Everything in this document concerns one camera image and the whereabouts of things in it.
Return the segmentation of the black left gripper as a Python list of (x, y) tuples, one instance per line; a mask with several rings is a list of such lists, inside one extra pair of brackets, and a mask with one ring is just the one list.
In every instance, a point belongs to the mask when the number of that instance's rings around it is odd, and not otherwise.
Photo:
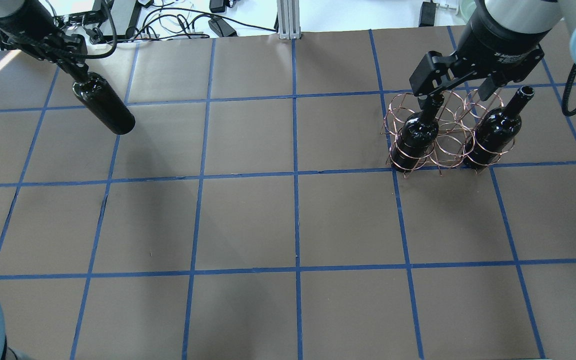
[(33, 46), (42, 60), (55, 63), (65, 73), (71, 76), (86, 76), (89, 66), (86, 60), (80, 56), (89, 54), (85, 37), (80, 34), (68, 35), (62, 30), (45, 35), (38, 41), (40, 44), (50, 47)]

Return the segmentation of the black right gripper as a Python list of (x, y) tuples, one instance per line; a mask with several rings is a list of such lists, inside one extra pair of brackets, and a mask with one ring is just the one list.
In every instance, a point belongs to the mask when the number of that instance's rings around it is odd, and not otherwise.
[(464, 82), (482, 79), (477, 95), (487, 101), (510, 82), (524, 81), (544, 57), (544, 36), (511, 30), (496, 20), (469, 20), (452, 54), (427, 52), (410, 76), (419, 109), (442, 105), (439, 95)]

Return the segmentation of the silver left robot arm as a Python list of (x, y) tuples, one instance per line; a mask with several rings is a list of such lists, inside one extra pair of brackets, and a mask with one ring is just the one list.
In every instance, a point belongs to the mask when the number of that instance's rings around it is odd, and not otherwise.
[(119, 39), (102, 53), (66, 34), (35, 0), (0, 16), (9, 54), (26, 54), (73, 78), (71, 93), (118, 133), (146, 106), (411, 94), (409, 76), (428, 50), (453, 51), (448, 27), (211, 38)]

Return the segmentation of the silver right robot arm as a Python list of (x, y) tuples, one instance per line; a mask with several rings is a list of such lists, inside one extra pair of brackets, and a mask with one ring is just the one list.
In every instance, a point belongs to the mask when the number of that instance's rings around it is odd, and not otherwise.
[(478, 0), (457, 49), (450, 55), (429, 51), (409, 78), (416, 97), (482, 80), (478, 95), (487, 100), (509, 82), (519, 83), (544, 56), (540, 41), (563, 20), (576, 64), (576, 0)]

